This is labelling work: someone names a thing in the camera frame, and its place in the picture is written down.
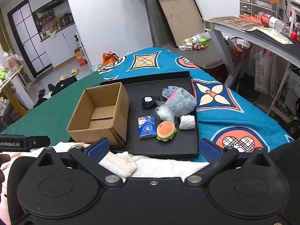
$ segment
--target blue gripper pad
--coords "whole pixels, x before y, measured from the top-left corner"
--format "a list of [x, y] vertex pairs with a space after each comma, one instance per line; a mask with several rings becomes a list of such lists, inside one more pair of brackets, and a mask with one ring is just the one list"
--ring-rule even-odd
[[109, 150], [110, 142], [107, 138], [101, 138], [94, 144], [91, 144], [89, 147], [86, 147], [83, 152], [88, 157], [99, 163], [106, 156]]
[[200, 154], [209, 162], [212, 163], [224, 154], [224, 149], [203, 138], [199, 144]]

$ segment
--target gray chair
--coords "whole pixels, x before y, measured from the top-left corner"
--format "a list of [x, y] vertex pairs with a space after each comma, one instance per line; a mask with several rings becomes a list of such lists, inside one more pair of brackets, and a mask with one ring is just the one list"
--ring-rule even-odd
[[179, 50], [174, 46], [170, 27], [166, 22], [164, 14], [159, 9], [156, 0], [147, 1], [149, 18], [152, 20], [151, 31], [154, 39], [154, 46], [185, 56], [211, 76], [224, 83], [227, 78], [227, 70], [214, 42], [212, 40], [208, 40], [208, 47], [203, 51]]

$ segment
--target green tablecloth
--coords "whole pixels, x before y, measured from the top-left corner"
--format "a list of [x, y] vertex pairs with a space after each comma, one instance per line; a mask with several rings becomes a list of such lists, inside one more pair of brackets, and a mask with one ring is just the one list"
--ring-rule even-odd
[[2, 134], [47, 135], [51, 146], [61, 141], [69, 142], [66, 129], [80, 96], [86, 88], [98, 86], [103, 81], [98, 72], [84, 77], [32, 109]]

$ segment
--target metal rivet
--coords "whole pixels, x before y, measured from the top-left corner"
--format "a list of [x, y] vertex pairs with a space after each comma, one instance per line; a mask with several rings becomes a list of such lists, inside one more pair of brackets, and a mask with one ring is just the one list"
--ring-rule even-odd
[[108, 183], [116, 183], [120, 180], [119, 176], [116, 175], [109, 175], [105, 178], [105, 181]]
[[202, 181], [202, 177], [197, 175], [192, 175], [187, 178], [190, 183], [200, 183]]
[[157, 181], [150, 181], [150, 184], [151, 185], [158, 185], [158, 182]]

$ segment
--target blue tissue pack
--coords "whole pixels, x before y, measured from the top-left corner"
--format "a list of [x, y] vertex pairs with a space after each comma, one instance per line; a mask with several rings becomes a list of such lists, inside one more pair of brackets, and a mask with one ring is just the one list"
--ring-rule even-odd
[[139, 118], [139, 137], [141, 139], [156, 136], [156, 126], [154, 115]]

